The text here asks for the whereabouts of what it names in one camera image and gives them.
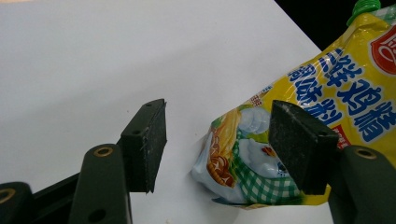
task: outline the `red logo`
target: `red logo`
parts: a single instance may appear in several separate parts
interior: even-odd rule
[[[384,72],[396,75],[396,26],[371,43],[373,59]]]

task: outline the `snack bag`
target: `snack bag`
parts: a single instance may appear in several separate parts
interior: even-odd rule
[[[321,204],[304,195],[268,143],[273,100],[294,103],[339,135],[396,167],[396,5],[359,15],[335,42],[237,108],[214,120],[193,178],[218,203],[258,207]]]

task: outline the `crinkled plastic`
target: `crinkled plastic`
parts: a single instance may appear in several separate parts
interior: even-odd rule
[[[334,43],[214,120],[191,170],[219,195],[250,207],[321,204],[297,189],[268,143],[273,100],[299,105],[339,135],[338,147],[382,152],[396,167],[396,5],[359,15]]]

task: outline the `package illustration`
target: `package illustration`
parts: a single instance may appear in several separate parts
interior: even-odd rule
[[[274,100],[296,104],[333,129],[340,149],[370,147],[396,167],[396,5],[360,14],[317,57],[210,124],[191,174],[219,195],[215,202],[327,202],[330,187],[325,195],[304,195],[271,148]]]

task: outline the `yellow package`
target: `yellow package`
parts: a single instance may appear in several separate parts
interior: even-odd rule
[[[250,207],[321,204],[308,196],[268,143],[273,100],[299,105],[339,135],[396,167],[396,5],[359,15],[333,44],[212,122],[192,176],[215,202]]]

